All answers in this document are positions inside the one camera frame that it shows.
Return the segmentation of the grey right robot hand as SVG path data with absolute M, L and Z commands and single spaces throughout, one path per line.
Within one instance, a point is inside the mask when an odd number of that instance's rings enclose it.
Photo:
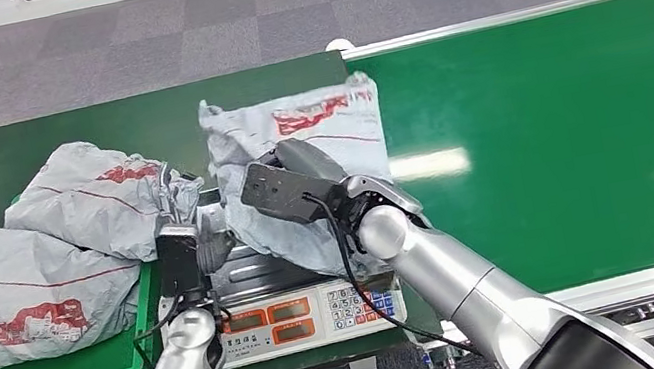
M 299 139 L 283 139 L 258 158 L 260 163 L 287 169 L 307 177 L 341 182 L 348 174 L 327 153 L 313 144 Z

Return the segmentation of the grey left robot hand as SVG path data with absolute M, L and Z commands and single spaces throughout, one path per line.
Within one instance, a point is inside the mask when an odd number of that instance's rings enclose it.
M 198 229 L 196 262 L 203 274 L 213 274 L 225 264 L 237 241 L 226 225 L 223 208 L 218 203 L 197 208 Z

